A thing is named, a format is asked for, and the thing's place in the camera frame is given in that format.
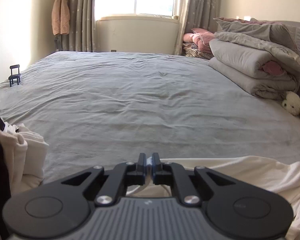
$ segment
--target wrinkled bed sheet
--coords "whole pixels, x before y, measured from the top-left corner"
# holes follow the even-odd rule
[[[163,54],[57,52],[21,84],[0,84],[0,114],[50,145],[45,182],[96,164],[259,155],[300,161],[300,119],[207,66]]]

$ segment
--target curtain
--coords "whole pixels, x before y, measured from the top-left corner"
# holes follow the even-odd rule
[[[217,23],[213,18],[218,17],[220,0],[182,0],[180,25],[175,44],[174,54],[181,55],[183,35],[192,33],[192,28],[202,28],[212,33],[217,31]]]
[[[220,0],[191,0],[185,33],[192,33],[192,28],[202,28],[212,33],[217,31],[213,18],[219,16]]]
[[[175,47],[174,47],[174,53],[173,53],[174,55],[181,55],[182,53],[183,35],[187,24],[189,5],[190,5],[190,0],[181,0],[180,15],[179,15],[179,30],[178,30],[178,36],[176,38]]]
[[[95,0],[67,0],[70,10],[70,30],[62,35],[62,49],[69,51],[97,51]]]

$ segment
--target pink blanket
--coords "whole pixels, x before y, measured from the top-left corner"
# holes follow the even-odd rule
[[[210,48],[210,40],[215,39],[214,34],[200,28],[193,28],[192,31],[194,33],[186,33],[183,36],[184,42],[194,42],[200,51],[212,54]]]

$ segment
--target circular pad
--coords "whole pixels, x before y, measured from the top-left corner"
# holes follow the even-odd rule
[[[70,233],[89,214],[89,204],[80,190],[53,183],[17,194],[3,209],[9,231],[29,239],[54,239]]]
[[[281,196],[245,184],[219,187],[207,203],[206,215],[228,237],[276,239],[285,236],[293,210]]]
[[[246,218],[262,218],[267,216],[270,211],[270,205],[260,198],[245,197],[236,201],[233,205],[234,210]]]
[[[54,197],[39,197],[26,204],[26,211],[34,218],[49,218],[62,210],[63,204]]]

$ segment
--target small black chair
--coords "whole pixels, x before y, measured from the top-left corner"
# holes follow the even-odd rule
[[[18,68],[18,74],[15,74],[13,75],[12,74],[12,69],[14,68]],[[13,65],[13,66],[10,66],[10,70],[11,70],[11,76],[9,76],[9,84],[10,84],[10,87],[11,87],[11,84],[14,84],[14,79],[17,80],[17,84],[19,85],[19,82],[20,82],[20,71],[19,71],[19,68],[20,68],[20,65]]]

